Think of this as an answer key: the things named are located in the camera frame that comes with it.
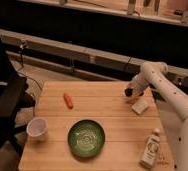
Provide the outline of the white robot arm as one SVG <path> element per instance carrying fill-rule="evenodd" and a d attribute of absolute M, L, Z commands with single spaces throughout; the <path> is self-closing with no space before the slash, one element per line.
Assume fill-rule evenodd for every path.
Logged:
<path fill-rule="evenodd" d="M 125 89 L 130 100 L 137 99 L 153 85 L 162 98 L 171 105 L 182 121 L 178 143 L 177 171 L 188 171 L 188 95 L 171 83 L 165 74 L 168 66 L 164 62 L 144 62 Z"/>

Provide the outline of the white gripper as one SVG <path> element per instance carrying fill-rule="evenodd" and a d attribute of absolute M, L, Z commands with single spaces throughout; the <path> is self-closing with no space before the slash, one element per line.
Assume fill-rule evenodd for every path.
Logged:
<path fill-rule="evenodd" d="M 135 89 L 139 94 L 143 94 L 147 87 L 148 81 L 144 78 L 144 76 L 141 73 L 133 77 L 132 88 Z M 134 90 L 132 88 L 125 89 L 125 95 L 127 97 L 134 96 Z"/>

